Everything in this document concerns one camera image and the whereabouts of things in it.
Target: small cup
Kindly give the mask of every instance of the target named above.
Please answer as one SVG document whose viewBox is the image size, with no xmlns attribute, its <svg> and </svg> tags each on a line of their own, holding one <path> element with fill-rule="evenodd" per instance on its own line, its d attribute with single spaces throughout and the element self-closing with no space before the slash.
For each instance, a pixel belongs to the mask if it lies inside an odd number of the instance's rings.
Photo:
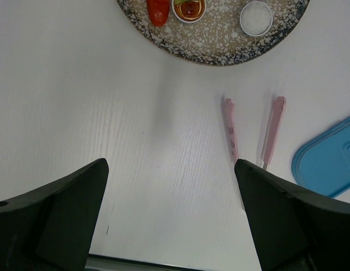
<svg viewBox="0 0 350 271">
<path fill-rule="evenodd" d="M 176 17 L 178 20 L 182 21 L 182 22 L 185 23 L 185 24 L 194 24 L 194 23 L 196 23 L 197 21 L 200 21 L 200 20 L 202 19 L 202 17 L 205 15 L 205 12 L 207 12 L 207 0 L 204 1 L 204 12 L 203 12 L 203 14 L 202 14 L 199 18 L 197 18 L 196 20 L 194 20 L 194 21 L 186 21 L 186 20 L 183 20 L 183 19 L 181 19 L 181 18 L 177 15 L 177 13 L 176 13 L 176 11 L 175 11 L 174 0 L 171 0 L 171 7 L 172 7 L 172 10 L 173 10 L 173 13 L 175 14 L 175 17 Z"/>
<path fill-rule="evenodd" d="M 268 9 L 268 11 L 270 12 L 270 15 L 271 15 L 271 19 L 270 19 L 270 23 L 269 23 L 268 27 L 263 32 L 261 32 L 259 34 L 252 34 L 252 33 L 247 32 L 245 30 L 245 28 L 243 26 L 243 22 L 242 22 L 242 17 L 243 17 L 244 10 L 246 10 L 247 8 L 249 8 L 251 5 L 254 5 L 254 4 L 261 4 L 261 5 L 265 6 Z M 272 27 L 272 25 L 273 25 L 273 13 L 272 13 L 272 10 L 270 9 L 270 7 L 266 3 L 262 2 L 262 1 L 253 1 L 253 2 L 250 2 L 250 3 L 246 4 L 246 6 L 243 8 L 242 12 L 240 13 L 240 27 L 242 28 L 242 31 L 244 31 L 244 33 L 246 35 L 248 35 L 248 36 L 261 37 L 261 36 L 265 35 L 269 31 L 269 29 Z"/>
</svg>

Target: white table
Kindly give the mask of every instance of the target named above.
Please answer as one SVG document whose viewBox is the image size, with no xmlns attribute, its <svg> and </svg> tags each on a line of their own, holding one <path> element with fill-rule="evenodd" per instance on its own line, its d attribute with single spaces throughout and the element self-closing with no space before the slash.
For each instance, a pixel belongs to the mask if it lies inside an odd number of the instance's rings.
<svg viewBox="0 0 350 271">
<path fill-rule="evenodd" d="M 350 0 L 311 0 L 275 49 L 226 68 L 159 50 L 114 0 L 0 0 L 0 200 L 105 157 L 91 253 L 260 270 L 222 95 L 236 103 L 240 156 L 254 163 L 272 96 L 287 98 L 269 170 L 294 181 L 294 152 L 350 115 Z"/>
</svg>

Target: pink knife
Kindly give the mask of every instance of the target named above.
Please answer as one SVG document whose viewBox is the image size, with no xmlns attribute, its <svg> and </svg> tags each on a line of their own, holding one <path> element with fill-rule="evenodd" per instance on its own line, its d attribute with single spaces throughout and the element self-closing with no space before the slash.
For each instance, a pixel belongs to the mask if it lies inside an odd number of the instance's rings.
<svg viewBox="0 0 350 271">
<path fill-rule="evenodd" d="M 234 124 L 234 109 L 235 109 L 235 104 L 231 101 L 231 99 L 226 99 L 224 102 L 225 123 L 226 123 L 227 133 L 229 136 L 231 159 L 234 163 L 236 163 L 237 160 L 239 159 L 239 153 L 238 153 L 237 135 L 236 135 L 235 124 Z"/>
<path fill-rule="evenodd" d="M 263 169 L 267 170 L 272 160 L 274 153 L 275 143 L 277 141 L 279 127 L 283 118 L 283 113 L 286 108 L 286 98 L 277 97 L 272 103 L 272 117 L 270 119 L 268 136 L 266 139 L 264 157 L 263 157 Z"/>
</svg>

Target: speckled plate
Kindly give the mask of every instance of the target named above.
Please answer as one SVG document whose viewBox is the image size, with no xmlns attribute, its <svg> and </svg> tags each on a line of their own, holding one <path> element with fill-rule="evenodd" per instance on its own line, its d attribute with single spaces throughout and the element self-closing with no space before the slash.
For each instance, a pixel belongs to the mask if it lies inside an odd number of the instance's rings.
<svg viewBox="0 0 350 271">
<path fill-rule="evenodd" d="M 124 14 L 149 41 L 164 51 L 191 62 L 230 66 L 268 52 L 295 28 L 310 0 L 268 0 L 274 21 L 262 37 L 249 37 L 240 29 L 242 8 L 251 0 L 206 0 L 204 17 L 184 24 L 170 10 L 163 27 L 151 24 L 146 0 L 117 0 Z"/>
</svg>

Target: cup with sauce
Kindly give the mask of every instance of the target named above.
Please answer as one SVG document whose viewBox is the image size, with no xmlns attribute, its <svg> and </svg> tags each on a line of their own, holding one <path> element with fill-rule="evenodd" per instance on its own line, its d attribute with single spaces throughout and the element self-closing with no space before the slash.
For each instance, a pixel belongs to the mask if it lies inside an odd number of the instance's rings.
<svg viewBox="0 0 350 271">
<path fill-rule="evenodd" d="M 187 24 L 199 21 L 204 16 L 206 7 L 205 0 L 172 0 L 176 18 Z"/>
</svg>

